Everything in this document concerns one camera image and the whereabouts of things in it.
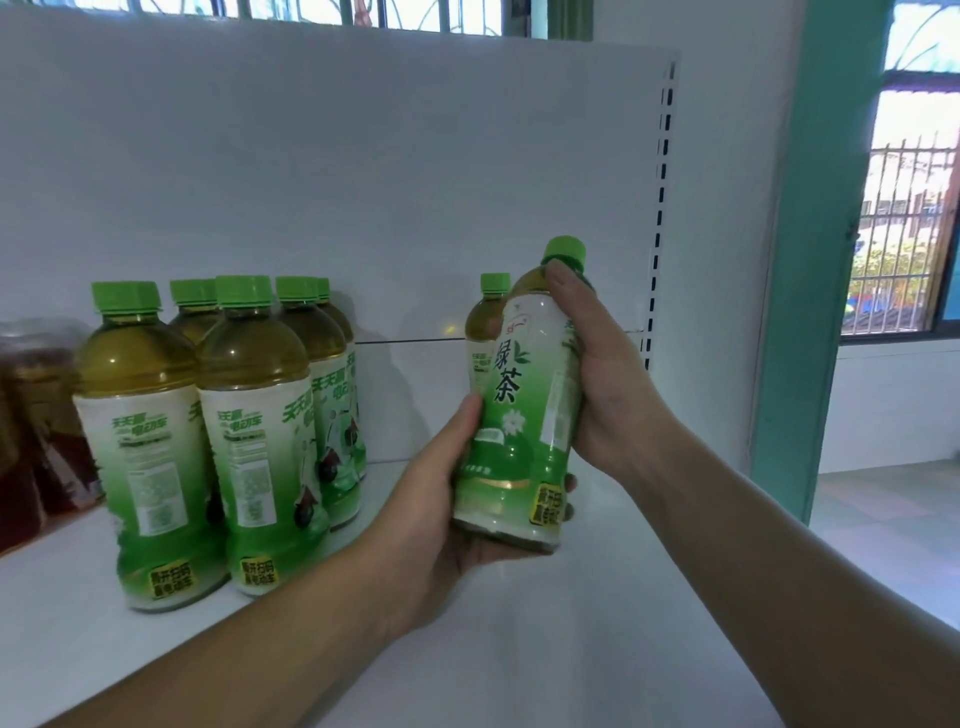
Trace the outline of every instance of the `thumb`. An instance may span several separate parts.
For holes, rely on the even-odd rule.
[[[482,409],[479,395],[467,395],[444,428],[420,451],[417,460],[451,473],[480,424]]]
[[[556,258],[546,264],[546,283],[553,300],[573,322],[586,352],[604,356],[632,346],[593,289]]]

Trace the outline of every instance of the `green and white label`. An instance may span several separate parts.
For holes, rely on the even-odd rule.
[[[116,526],[117,571],[131,606],[176,606],[222,580],[222,539],[205,516],[213,483],[196,387],[74,402]]]
[[[357,397],[356,345],[347,344],[347,377],[350,383],[350,416],[352,418],[353,467],[357,477],[367,474],[367,444],[360,432],[360,399]]]
[[[201,390],[237,586],[263,594],[319,558],[329,522],[316,475],[310,379],[243,391]]]
[[[353,466],[357,425],[347,355],[312,362],[310,377],[317,414],[317,476],[326,497],[327,489],[348,491],[357,484]]]
[[[467,371],[470,378],[470,392],[482,395],[487,375],[493,363],[495,341],[467,340]]]
[[[573,323],[549,296],[510,300],[484,385],[483,420],[458,473],[454,518],[555,545],[580,397]]]

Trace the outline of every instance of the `tiled floor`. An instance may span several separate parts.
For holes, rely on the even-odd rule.
[[[810,527],[861,569],[960,629],[960,463],[821,475]]]

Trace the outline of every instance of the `white flower graphic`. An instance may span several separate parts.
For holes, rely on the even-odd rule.
[[[526,419],[515,409],[510,410],[503,416],[503,433],[505,435],[518,435],[523,431]]]

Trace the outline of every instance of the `hand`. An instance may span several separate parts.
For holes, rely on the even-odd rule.
[[[559,260],[546,266],[550,295],[570,317],[584,345],[584,405],[573,447],[621,485],[635,476],[637,443],[673,415],[657,394],[627,334],[596,294]]]
[[[473,567],[533,556],[451,528],[450,477],[480,422],[483,401],[468,396],[414,458],[357,546],[382,575],[388,641],[430,621],[461,576]],[[567,476],[566,489],[576,487]]]

